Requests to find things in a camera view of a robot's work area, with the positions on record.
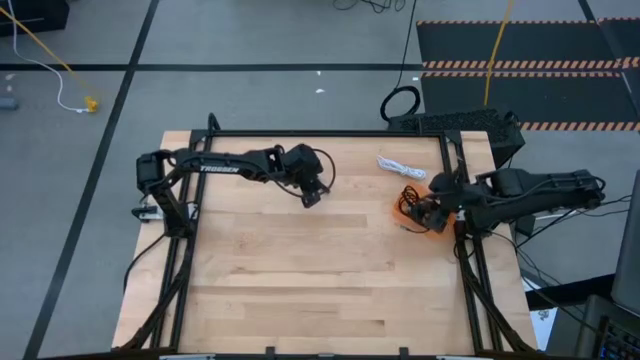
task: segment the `black wire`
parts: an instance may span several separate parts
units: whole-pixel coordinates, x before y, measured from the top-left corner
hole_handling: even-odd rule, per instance
[[[453,246],[453,256],[455,256],[456,259],[460,260],[460,256],[458,255],[458,252],[456,251],[457,248],[458,248],[457,245]],[[472,249],[471,252],[469,254],[467,254],[467,260],[469,260],[473,256],[473,254],[475,254],[475,252],[476,252],[476,249],[475,248]]]
[[[420,195],[418,194],[418,191],[416,191],[416,189],[414,189],[412,186],[405,186],[404,189],[402,190],[402,192],[400,193],[400,200],[398,201],[398,211],[400,211],[400,213],[406,217],[408,217],[409,219],[411,219],[413,222],[415,222],[416,224],[422,226],[422,224],[420,224],[418,221],[416,221],[416,219],[414,219],[411,216],[411,208],[414,206],[417,206],[419,204],[420,201],[430,201],[427,200],[427,198],[420,198]],[[412,232],[414,234],[424,234],[429,232],[429,229],[425,229],[425,230],[412,230],[409,229],[406,226],[402,226],[402,228],[408,232]]]
[[[124,273],[124,281],[122,284],[122,293],[124,293],[127,290],[127,282],[129,281],[129,273],[131,272],[131,270],[133,269],[133,266],[138,262],[138,260],[140,260],[140,258],[146,254],[147,252],[149,252],[149,250],[153,249],[154,246],[156,246],[160,240],[164,239],[164,237],[166,236],[165,233],[162,233],[162,235],[160,235],[157,239],[155,239],[149,246],[147,246],[144,250],[142,250],[140,252],[140,254],[136,255],[135,258],[133,258],[133,260],[131,261],[131,263],[129,264],[129,266],[127,267],[127,271]]]
[[[629,209],[626,209],[626,210],[617,210],[617,211],[609,211],[609,212],[604,213],[604,214],[595,214],[595,215],[588,214],[588,213],[583,212],[583,211],[580,211],[580,210],[576,210],[576,211],[577,211],[578,213],[580,213],[580,215],[584,215],[584,216],[589,216],[589,217],[603,217],[603,216],[607,216],[607,215],[611,215],[611,214],[621,214],[621,213],[623,213],[623,212],[627,212],[627,211],[629,211]]]
[[[313,150],[315,152],[319,152],[320,154],[324,154],[324,156],[326,156],[327,159],[329,159],[329,162],[331,163],[331,170],[333,171],[333,175],[331,175],[331,182],[329,183],[327,188],[329,188],[329,190],[331,190],[331,187],[333,187],[333,183],[336,181],[336,163],[333,162],[333,158],[326,151],[324,151],[322,149],[311,149],[311,150]]]
[[[535,261],[533,261],[533,259],[531,258],[531,256],[529,256],[529,254],[527,254],[524,250],[522,250],[522,249],[518,249],[518,248],[517,248],[517,246],[516,246],[516,244],[515,244],[513,241],[511,241],[508,237],[506,237],[506,236],[504,236],[504,235],[502,235],[502,234],[498,234],[497,232],[493,232],[493,231],[491,231],[491,234],[493,234],[493,235],[497,235],[497,236],[499,236],[499,237],[501,237],[501,238],[505,239],[506,241],[508,241],[508,242],[509,242],[509,244],[510,244],[511,246],[513,246],[513,250],[516,252],[516,256],[520,256],[520,257],[522,258],[522,260],[523,260],[527,265],[529,265],[530,267],[532,267],[532,268],[536,271],[536,273],[538,274],[538,278],[540,279],[540,281],[542,281],[542,282],[544,283],[544,285],[546,285],[546,286],[550,286],[550,285],[549,285],[549,283],[548,283],[548,282],[546,282],[546,281],[544,280],[544,278],[542,277],[542,274],[544,274],[544,275],[545,275],[546,277],[548,277],[549,279],[553,280],[557,285],[563,285],[560,281],[558,281],[558,279],[556,279],[556,278],[554,278],[553,276],[549,275],[549,273],[542,271],[542,270],[538,267],[538,265],[536,265]],[[581,313],[582,315],[584,315],[584,311],[582,311],[579,307],[577,307],[577,306],[573,305],[573,308],[574,308],[577,312],[579,312],[579,313]]]
[[[552,222],[550,222],[549,224],[544,226],[542,229],[540,229],[540,230],[536,231],[535,233],[533,233],[525,241],[523,241],[520,244],[516,245],[516,247],[518,249],[520,249],[524,244],[526,244],[529,241],[531,241],[531,239],[533,239],[534,237],[538,236],[541,232],[547,230],[548,228],[552,227],[553,225],[557,224],[558,222],[562,221],[562,219],[564,219],[565,217],[569,216],[569,214],[571,214],[572,212],[573,212],[573,210],[569,210],[566,213],[562,214],[562,216],[560,216],[559,218],[553,220]]]
[[[340,0],[333,0],[333,7],[336,10],[351,10],[354,6],[356,6],[359,2],[361,3],[365,3],[365,4],[369,4],[371,5],[371,8],[373,9],[373,12],[375,12],[376,14],[382,14],[385,10],[388,10],[391,8],[391,3],[392,0],[384,0],[384,2],[382,4],[377,3],[373,0],[353,0],[350,4],[348,4],[347,6],[344,7],[340,7],[338,6],[338,3],[340,2],[344,2],[344,1],[340,1]],[[405,0],[395,0],[393,8],[395,11],[400,11],[404,8],[405,6]]]
[[[195,204],[195,202],[190,201],[187,202],[186,205],[189,206],[189,204]],[[193,220],[194,216],[199,212],[199,209],[194,209],[193,213],[191,213],[191,216],[189,217],[189,221]],[[149,246],[147,246],[144,250],[142,250],[140,252],[140,254],[136,255],[136,257],[133,258],[133,260],[131,261],[131,263],[129,264],[129,266],[127,267],[127,271],[125,271],[124,273],[124,281],[123,281],[123,286],[122,286],[122,292],[124,293],[127,290],[127,282],[129,281],[129,273],[131,272],[131,270],[133,270],[133,267],[135,266],[135,264],[138,262],[138,260],[140,260],[140,258],[142,256],[144,256],[144,254],[146,254],[147,252],[149,252],[149,250],[153,249],[159,242],[160,240],[164,239],[167,236],[166,233],[162,233],[162,235],[160,235],[157,239],[155,239],[151,244],[149,244]]]
[[[491,232],[493,235],[497,235],[505,240],[507,240],[509,242],[509,244],[511,244],[514,247],[514,250],[516,251],[516,254],[518,254],[519,252],[521,253],[522,250],[518,250],[518,248],[516,247],[516,245],[513,243],[513,241],[511,241],[509,238],[507,238],[506,236],[502,235],[502,234],[498,234],[496,232]],[[599,331],[598,329],[594,328],[593,326],[587,324],[586,322],[584,322],[582,319],[579,319],[577,316],[575,316],[574,314],[572,314],[569,310],[567,310],[565,307],[561,306],[560,304],[558,304],[557,302],[553,301],[551,298],[549,298],[547,295],[545,295],[542,291],[540,291],[539,289],[536,289],[534,284],[532,284],[527,278],[525,278],[524,276],[522,276],[522,280],[527,283],[527,285],[529,285],[529,287],[531,288],[531,290],[533,290],[536,294],[538,294],[541,298],[543,298],[545,301],[547,301],[549,304],[553,305],[554,307],[558,308],[558,310],[566,313],[567,315],[569,315],[571,318],[573,318],[575,321],[577,321],[578,323],[580,323],[581,325],[585,326],[586,328],[588,328],[589,330],[593,331],[597,336],[600,337],[606,337],[606,335],[604,333],[602,333],[601,331]],[[577,307],[575,307],[576,310],[578,310],[578,312],[582,313],[584,315],[584,312],[580,309],[578,309]],[[615,342],[617,342],[619,345],[622,345],[623,347],[625,347],[627,350],[631,351],[631,352],[635,352],[635,350],[626,342],[624,342],[624,340],[618,338],[618,337],[610,337],[612,340],[614,340]]]
[[[630,200],[630,198],[631,198],[631,195],[625,195],[625,196],[623,196],[623,197],[621,197],[621,198],[619,198],[619,199],[617,199],[617,200],[612,200],[612,201],[603,202],[603,203],[601,203],[601,204],[600,204],[600,206],[598,206],[596,209],[599,209],[599,208],[601,208],[602,206],[607,206],[607,205],[612,205],[612,204],[617,204],[617,203],[626,203],[626,202],[631,201],[631,200]],[[574,215],[574,216],[569,216],[569,217],[567,217],[567,218],[564,218],[564,219],[562,219],[562,220],[560,220],[560,221],[556,222],[556,224],[555,224],[555,225],[558,225],[558,224],[560,224],[560,223],[562,223],[562,222],[565,222],[565,221],[567,221],[567,220],[569,220],[569,219],[573,219],[574,217],[579,216],[579,215],[585,215],[585,216],[589,216],[589,217],[603,217],[603,216],[607,216],[607,215],[620,214],[620,213],[623,213],[623,212],[627,212],[627,211],[629,211],[629,209],[626,209],[626,210],[610,211],[610,212],[607,212],[607,213],[604,213],[604,214],[589,214],[589,213],[588,213],[589,211],[593,211],[593,210],[596,210],[596,209],[591,209],[591,210],[586,210],[586,211],[574,210],[574,211],[576,211],[578,214],[576,214],[576,215]]]
[[[402,54],[402,64],[400,65],[400,75],[398,76],[398,82],[396,83],[396,86],[393,88],[393,90],[396,90],[398,86],[400,86],[400,81],[402,80],[404,64],[407,60],[407,48],[409,47],[409,39],[411,38],[411,29],[413,28],[413,14],[416,12],[417,1],[418,0],[413,0],[413,6],[411,7],[411,17],[409,18],[409,30],[407,30],[407,39],[404,42],[404,53]]]

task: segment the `white cord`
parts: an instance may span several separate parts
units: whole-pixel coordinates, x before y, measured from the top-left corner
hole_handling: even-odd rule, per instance
[[[378,155],[378,166],[383,170],[397,172],[401,175],[409,176],[417,180],[424,180],[427,177],[427,172],[424,170],[410,168],[393,160],[385,159],[380,155]]]
[[[14,19],[16,18],[16,14],[13,12],[13,4],[11,3],[11,0],[7,0],[7,2],[9,3],[9,12],[11,13],[11,16],[13,16]],[[62,96],[62,89],[64,89],[64,82],[62,81],[62,75],[60,75],[60,73],[58,71],[56,71],[55,69],[51,68],[50,66],[47,66],[39,61],[36,60],[32,60],[32,59],[27,59],[26,57],[20,55],[20,53],[18,52],[18,25],[16,25],[15,22],[13,22],[13,52],[16,53],[16,55],[21,58],[24,61],[28,61],[30,63],[33,64],[38,64],[40,66],[42,66],[43,68],[53,72],[54,74],[56,74],[58,76],[58,79],[60,80],[60,88],[58,89],[58,105],[62,106],[63,109],[65,110],[69,110],[69,111],[75,111],[78,114],[81,114],[83,112],[89,112],[89,109],[76,109],[76,108],[71,108],[68,106],[65,106],[62,101],[60,100],[60,97]]]
[[[575,210],[570,212],[569,215],[567,215],[567,216],[569,216],[569,218],[567,220],[571,219],[575,213],[577,213],[577,211],[575,211]],[[546,220],[546,219],[555,219],[555,218],[559,218],[560,216],[564,216],[564,214],[539,216],[539,217],[536,218],[536,221],[538,221],[538,220]]]

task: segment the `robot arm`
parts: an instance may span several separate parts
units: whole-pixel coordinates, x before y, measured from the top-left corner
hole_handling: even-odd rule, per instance
[[[174,168],[165,175],[164,161]],[[276,184],[291,195],[300,197],[305,208],[320,201],[320,195],[329,188],[319,179],[323,168],[316,152],[305,144],[299,144],[285,152],[282,146],[263,150],[251,150],[244,154],[211,153],[180,149],[160,150],[140,156],[136,160],[138,189],[151,195],[165,216],[167,236],[184,237],[191,231],[187,204],[178,202],[171,187],[190,173],[214,173],[240,175],[250,181]],[[295,194],[284,186],[299,187]]]
[[[467,232],[485,234],[501,222],[540,211],[594,209],[604,199],[603,188],[602,180],[587,170],[530,174],[502,169],[478,175],[475,184],[464,183],[455,172],[438,174],[429,185],[432,193],[409,204],[407,213],[421,226],[442,232],[449,214],[464,211]]]

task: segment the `wooden table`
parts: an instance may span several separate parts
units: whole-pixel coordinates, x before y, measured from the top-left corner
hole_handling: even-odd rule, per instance
[[[161,147],[187,147],[188,139],[189,132],[167,132]],[[413,234],[395,225],[391,206],[407,178],[376,163],[380,154],[426,169],[427,185],[442,171],[438,141],[220,137],[213,151],[290,149],[301,142],[329,152],[337,167],[331,194],[311,209],[272,183],[207,176],[179,351],[264,353],[275,346],[278,353],[398,354],[408,347],[414,355],[472,354],[452,231]],[[463,144],[470,176],[494,169],[485,133],[463,133]],[[327,182],[330,175],[326,164],[321,177]],[[143,224],[136,253],[162,230],[160,221]],[[498,232],[509,237],[506,227]],[[155,306],[168,244],[131,272],[114,346],[126,342]],[[535,346],[513,247],[494,236],[484,248],[497,306]],[[478,312],[490,348],[479,302]],[[166,324],[172,317],[173,309]],[[168,344],[169,331],[163,335]]]

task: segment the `black cable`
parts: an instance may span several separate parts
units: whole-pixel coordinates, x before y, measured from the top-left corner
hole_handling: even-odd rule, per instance
[[[508,237],[506,237],[506,236],[504,236],[504,235],[502,235],[502,234],[498,234],[497,232],[493,232],[493,231],[491,231],[491,234],[493,234],[493,235],[497,235],[497,236],[499,236],[499,237],[501,237],[501,238],[505,239],[506,241],[508,241],[508,242],[509,242],[509,244],[510,244],[511,246],[513,246],[513,250],[516,252],[516,256],[520,256],[520,257],[522,258],[522,260],[523,260],[527,265],[529,265],[529,267],[533,268],[533,269],[536,271],[536,273],[538,274],[538,278],[540,279],[540,281],[542,281],[542,282],[544,283],[544,285],[546,285],[546,286],[550,286],[550,285],[549,285],[549,283],[548,283],[548,282],[546,282],[546,281],[544,280],[544,278],[542,277],[542,274],[544,274],[546,277],[548,277],[548,278],[550,278],[551,280],[553,280],[553,281],[556,283],[556,285],[563,285],[560,281],[558,281],[558,279],[556,279],[556,278],[554,278],[553,276],[549,275],[549,273],[542,271],[542,270],[538,267],[538,265],[536,265],[535,261],[533,261],[533,259],[531,258],[531,256],[529,256],[529,254],[527,254],[524,250],[522,250],[522,249],[518,249],[518,248],[516,247],[516,244],[515,244],[513,241],[511,241]],[[577,312],[579,312],[579,313],[581,313],[582,315],[584,315],[584,311],[582,311],[579,307],[577,307],[577,306],[573,305],[573,308],[574,308]]]
[[[369,4],[371,5],[371,8],[373,9],[373,12],[375,12],[376,14],[382,14],[383,12],[385,12],[385,10],[388,10],[391,8],[391,3],[392,0],[384,0],[384,2],[381,3],[377,3],[373,0],[353,0],[351,3],[349,3],[347,6],[338,6],[338,3],[340,2],[345,2],[345,1],[340,1],[340,0],[333,0],[333,7],[336,10],[341,10],[341,11],[345,11],[345,10],[351,10],[354,6],[356,6],[359,2],[361,3],[365,3],[365,4]],[[402,9],[404,9],[405,0],[395,0],[393,2],[393,9],[395,11],[401,11]]]
[[[607,213],[604,214],[588,214],[586,212],[580,211],[580,210],[576,210],[580,215],[584,215],[584,216],[589,216],[589,217],[603,217],[603,216],[607,216],[607,215],[611,215],[611,214],[621,214],[623,212],[627,212],[629,211],[629,209],[626,210],[617,210],[617,211],[609,211]]]
[[[404,64],[407,60],[407,49],[409,48],[409,39],[411,38],[411,29],[413,28],[413,14],[416,12],[416,2],[413,0],[413,6],[411,7],[411,17],[409,18],[409,29],[407,30],[407,39],[404,42],[404,52],[402,53],[402,63],[400,65],[400,76],[398,76],[398,82],[393,88],[394,90],[400,86],[400,80],[402,80],[402,72],[404,71]]]
[[[194,204],[193,201],[190,201],[188,203],[186,203],[187,206],[189,206],[189,204]],[[191,216],[189,217],[189,220],[193,220],[194,216],[199,212],[199,209],[194,209],[193,213],[191,213]],[[165,236],[167,236],[166,233],[162,233],[162,235],[160,235],[157,239],[155,239],[151,244],[149,244],[149,246],[147,246],[146,248],[144,248],[144,250],[142,250],[140,252],[140,254],[136,255],[136,257],[133,258],[133,260],[131,261],[131,263],[129,264],[129,266],[127,267],[127,271],[125,271],[124,273],[124,280],[123,280],[123,284],[122,284],[122,293],[124,293],[127,290],[127,282],[129,281],[129,273],[131,273],[131,270],[133,270],[133,267],[136,265],[136,263],[138,262],[138,260],[140,260],[141,257],[144,256],[144,254],[148,253],[151,249],[153,249],[156,245],[158,245],[158,243],[160,242],[160,240],[164,239]]]
[[[129,273],[131,272],[131,270],[133,269],[133,266],[138,262],[138,260],[140,260],[140,258],[146,254],[147,252],[149,252],[149,250],[153,249],[154,246],[156,246],[160,240],[162,240],[164,237],[166,236],[165,233],[162,233],[162,235],[160,235],[157,239],[155,239],[149,246],[147,246],[144,250],[142,250],[140,252],[140,254],[136,255],[135,258],[133,258],[133,260],[131,261],[131,263],[129,264],[129,267],[127,267],[127,271],[124,273],[124,281],[122,284],[122,293],[124,293],[127,290],[127,282],[129,281]]]
[[[456,251],[457,248],[458,248],[458,246],[456,246],[456,245],[453,246],[453,256],[455,256],[456,259],[460,260],[460,255],[458,255],[458,252]],[[476,251],[476,249],[472,249],[471,252],[469,254],[467,254],[467,260],[471,259],[473,254],[475,254],[475,251]]]
[[[333,158],[326,151],[324,151],[322,149],[311,149],[311,150],[313,150],[315,152],[319,152],[320,154],[324,154],[324,156],[326,156],[327,159],[329,159],[329,162],[331,163],[331,170],[333,171],[333,175],[331,175],[331,182],[329,183],[327,188],[329,188],[329,190],[331,190],[331,187],[333,187],[333,183],[336,181],[336,163],[333,162]]]
[[[607,206],[607,205],[612,205],[612,204],[617,204],[617,203],[626,203],[626,202],[631,201],[630,198],[631,198],[631,195],[625,195],[625,196],[623,196],[623,197],[621,197],[621,198],[619,198],[617,200],[603,202],[596,209],[599,209],[599,208],[601,208],[603,206]],[[577,212],[578,214],[573,215],[573,216],[569,216],[567,218],[564,218],[564,219],[556,222],[555,225],[558,225],[558,224],[560,224],[560,223],[562,223],[564,221],[567,221],[569,219],[573,219],[574,217],[579,216],[579,215],[585,215],[585,216],[589,216],[589,217],[603,217],[603,216],[607,216],[607,215],[620,214],[620,213],[629,211],[629,209],[626,209],[626,210],[610,211],[610,212],[607,212],[607,213],[604,213],[604,214],[588,214],[589,211],[593,211],[593,210],[596,210],[596,209],[591,209],[591,210],[586,210],[586,211],[573,210],[573,211]]]
[[[538,236],[541,232],[547,230],[548,228],[552,227],[553,225],[557,224],[558,222],[562,221],[562,219],[564,219],[565,217],[569,216],[569,214],[571,214],[572,212],[573,212],[573,210],[569,210],[566,213],[562,214],[562,216],[560,216],[559,218],[553,220],[551,223],[547,224],[542,229],[540,229],[540,230],[536,231],[535,233],[533,233],[525,241],[523,241],[520,244],[516,245],[516,247],[518,249],[520,249],[524,244],[526,244],[529,241],[531,241],[531,239],[533,239],[534,237]]]
[[[498,234],[496,232],[491,232],[494,235],[498,235],[499,237],[502,237],[503,239],[507,240],[509,242],[509,244],[511,244],[514,247],[514,250],[516,251],[516,254],[518,254],[518,249],[516,247],[516,245],[506,236],[502,235],[502,234]],[[527,285],[529,285],[529,287],[532,289],[532,291],[534,291],[536,294],[538,294],[541,298],[543,298],[545,301],[547,301],[549,304],[553,305],[554,307],[558,308],[558,310],[565,312],[567,315],[569,315],[571,318],[573,318],[575,321],[577,321],[578,323],[580,323],[581,325],[585,326],[586,328],[588,328],[589,330],[593,331],[597,336],[600,337],[606,337],[606,335],[604,333],[602,333],[601,331],[599,331],[598,329],[594,328],[593,326],[587,324],[586,322],[584,322],[582,319],[579,319],[577,316],[575,316],[574,314],[572,314],[569,310],[567,310],[565,307],[561,306],[560,304],[558,304],[557,302],[553,301],[551,298],[549,298],[547,295],[545,295],[542,291],[540,291],[539,289],[536,289],[534,284],[532,284],[527,278],[525,278],[524,276],[522,276],[522,280],[527,283]],[[629,344],[627,344],[626,342],[624,342],[624,340],[622,340],[619,337],[609,337],[610,339],[614,340],[615,342],[618,343],[618,345],[622,345],[626,350],[632,352],[632,353],[636,353],[637,350],[633,349]]]
[[[400,81],[402,80],[402,74],[404,72],[404,65],[407,60],[407,49],[409,48],[409,39],[411,38],[411,29],[413,27],[413,15],[416,11],[416,3],[417,0],[413,0],[413,6],[411,7],[411,17],[409,18],[409,29],[407,30],[407,38],[404,43],[404,52],[402,53],[402,64],[400,65],[400,74],[398,75],[398,81],[396,82],[396,86],[393,88],[393,90],[391,90],[389,95],[387,95],[387,97],[382,100],[382,104],[380,105],[380,117],[382,117],[382,119],[386,122],[389,122],[389,116],[387,115],[387,104],[394,96],[401,92],[408,91],[413,94],[414,98],[413,105],[411,106],[409,111],[404,113],[404,115],[413,115],[416,113],[416,111],[418,111],[418,108],[420,107],[420,91],[418,91],[415,86],[408,85],[399,87]]]
[[[414,189],[412,186],[405,186],[405,188],[402,190],[402,192],[400,193],[400,200],[398,201],[398,211],[400,211],[400,213],[406,217],[408,217],[409,219],[411,219],[413,222],[415,222],[416,224],[422,226],[422,224],[420,224],[419,222],[417,222],[413,216],[411,215],[411,208],[414,206],[418,206],[420,201],[430,201],[428,200],[426,197],[425,198],[420,198],[420,195],[418,194],[418,191],[416,191],[416,189]],[[425,229],[425,230],[412,230],[409,229],[406,226],[402,226],[402,228],[408,232],[412,232],[414,234],[424,234],[429,232],[429,229]]]

